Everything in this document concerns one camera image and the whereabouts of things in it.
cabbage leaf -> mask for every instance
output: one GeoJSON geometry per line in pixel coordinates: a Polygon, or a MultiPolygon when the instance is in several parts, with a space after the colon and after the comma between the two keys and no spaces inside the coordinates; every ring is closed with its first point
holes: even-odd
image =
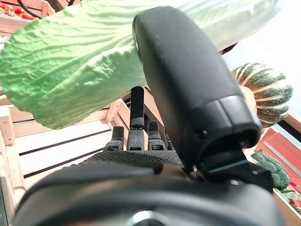
{"type": "Polygon", "coordinates": [[[132,21],[139,12],[176,7],[203,28],[217,48],[224,48],[271,19],[277,2],[83,0],[36,19],[11,36],[0,54],[3,91],[19,110],[31,112],[44,126],[60,129],[132,87],[146,85],[132,37],[132,21]]]}

robotic hand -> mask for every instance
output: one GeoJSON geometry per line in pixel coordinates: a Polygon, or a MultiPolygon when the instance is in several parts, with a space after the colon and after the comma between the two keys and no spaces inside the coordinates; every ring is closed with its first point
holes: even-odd
{"type": "Polygon", "coordinates": [[[268,171],[248,162],[261,125],[203,32],[171,7],[138,14],[136,48],[176,151],[156,122],[143,140],[143,89],[133,88],[127,151],[114,128],[102,153],[34,185],[15,226],[283,226],[268,171]]]}

striped green squash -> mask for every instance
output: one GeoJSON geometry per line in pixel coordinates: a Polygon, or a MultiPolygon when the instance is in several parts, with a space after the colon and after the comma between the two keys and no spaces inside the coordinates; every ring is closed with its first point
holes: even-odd
{"type": "Polygon", "coordinates": [[[288,114],[287,101],[293,88],[285,75],[261,63],[247,63],[233,70],[241,86],[253,91],[257,116],[264,128],[281,121],[288,114]]]}

black cable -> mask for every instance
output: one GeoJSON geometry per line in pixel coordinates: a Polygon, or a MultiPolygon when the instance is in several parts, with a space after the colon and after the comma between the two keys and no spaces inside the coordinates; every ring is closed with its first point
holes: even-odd
{"type": "Polygon", "coordinates": [[[22,7],[22,9],[24,9],[24,11],[25,11],[26,13],[28,13],[29,15],[32,15],[33,17],[37,17],[37,18],[39,18],[39,19],[42,18],[42,17],[40,17],[39,15],[37,15],[37,14],[31,12],[31,11],[23,4],[23,2],[22,2],[21,0],[17,0],[17,2],[18,2],[18,4],[22,7]]]}
{"type": "Polygon", "coordinates": [[[72,6],[74,4],[74,1],[75,0],[70,0],[69,3],[68,3],[68,6],[72,6]]]}

white wall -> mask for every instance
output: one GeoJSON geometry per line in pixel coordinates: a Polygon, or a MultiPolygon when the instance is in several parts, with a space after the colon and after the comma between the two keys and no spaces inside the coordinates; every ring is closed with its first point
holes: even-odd
{"type": "Polygon", "coordinates": [[[301,0],[285,0],[272,21],[223,58],[231,69],[258,61],[283,71],[294,88],[290,107],[301,117],[301,0]]]}

